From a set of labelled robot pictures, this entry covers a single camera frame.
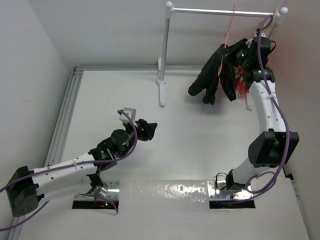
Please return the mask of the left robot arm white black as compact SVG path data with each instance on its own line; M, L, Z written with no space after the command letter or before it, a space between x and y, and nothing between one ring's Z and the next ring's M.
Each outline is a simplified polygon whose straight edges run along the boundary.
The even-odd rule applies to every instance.
M138 141L152 140L157 126L144 119L127 122L97 147L72 160L43 168L18 168L5 188L12 216L27 215L51 200L101 189L104 183L100 172L127 158Z

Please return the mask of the black trousers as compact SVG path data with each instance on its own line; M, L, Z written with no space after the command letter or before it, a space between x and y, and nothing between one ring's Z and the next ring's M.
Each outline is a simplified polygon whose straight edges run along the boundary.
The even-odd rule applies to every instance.
M213 105L216 101L218 86L222 85L227 98L231 102L234 101L236 99L236 87L244 73L244 69L236 61L236 56L240 50L247 46L247 41L246 38L243 38L233 45L221 44L188 88L188 94L196 96L205 90L202 102Z

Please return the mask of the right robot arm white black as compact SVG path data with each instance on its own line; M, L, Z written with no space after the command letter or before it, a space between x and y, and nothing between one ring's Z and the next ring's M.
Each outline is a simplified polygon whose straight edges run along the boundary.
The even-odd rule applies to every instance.
M253 99L259 122L259 135L248 147L247 159L225 175L225 182L214 182L216 189L244 190L253 178L281 170L288 162L300 138L290 131L276 96L273 71L266 66L276 43L266 37L240 40L227 48L226 59L242 67L246 89Z

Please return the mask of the pink wire hanger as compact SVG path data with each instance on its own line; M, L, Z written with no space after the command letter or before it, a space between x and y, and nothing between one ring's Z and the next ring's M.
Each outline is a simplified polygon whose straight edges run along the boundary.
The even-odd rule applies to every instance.
M234 18L234 12L237 8L237 4L238 4L238 0L235 0L234 2L234 6L232 8L232 15L231 15L231 18L230 18L230 21L229 21L229 24L228 24L228 29L227 29L227 32L225 33L225 42L224 42L224 48L227 47L228 45L228 41L229 41L229 35L230 35L230 30L231 30L231 26L232 26L232 22L233 22L233 18ZM220 77L221 75L221 72L222 72L222 69L223 69L223 59L224 57L221 58L221 61L220 61L220 66L218 68L218 73L217 73L217 76Z

